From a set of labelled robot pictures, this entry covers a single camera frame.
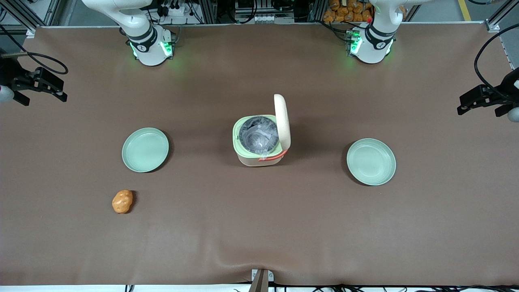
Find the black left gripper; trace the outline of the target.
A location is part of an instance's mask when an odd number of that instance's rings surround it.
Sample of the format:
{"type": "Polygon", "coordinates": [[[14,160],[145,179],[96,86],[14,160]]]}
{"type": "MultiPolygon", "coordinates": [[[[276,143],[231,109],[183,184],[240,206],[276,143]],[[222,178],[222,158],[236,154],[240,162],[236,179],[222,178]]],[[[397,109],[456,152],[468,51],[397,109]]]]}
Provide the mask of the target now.
{"type": "MultiPolygon", "coordinates": [[[[495,109],[497,118],[507,115],[514,107],[518,107],[519,69],[515,68],[504,76],[499,85],[491,89],[491,101],[501,105],[495,109]]],[[[472,109],[489,107],[487,87],[478,85],[459,97],[460,105],[457,108],[458,115],[463,115],[472,109]]]]}

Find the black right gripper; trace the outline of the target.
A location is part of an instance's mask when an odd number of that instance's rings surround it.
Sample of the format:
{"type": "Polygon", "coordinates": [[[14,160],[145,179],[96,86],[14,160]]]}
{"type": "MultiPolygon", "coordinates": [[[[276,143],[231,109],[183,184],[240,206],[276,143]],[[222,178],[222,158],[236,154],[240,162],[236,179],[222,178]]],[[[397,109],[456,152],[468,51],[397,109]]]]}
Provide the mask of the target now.
{"type": "Polygon", "coordinates": [[[14,58],[0,59],[0,85],[1,91],[4,88],[14,89],[13,99],[25,107],[31,100],[19,90],[45,92],[67,102],[67,94],[63,91],[64,81],[61,78],[42,67],[35,71],[26,70],[14,58]]]}

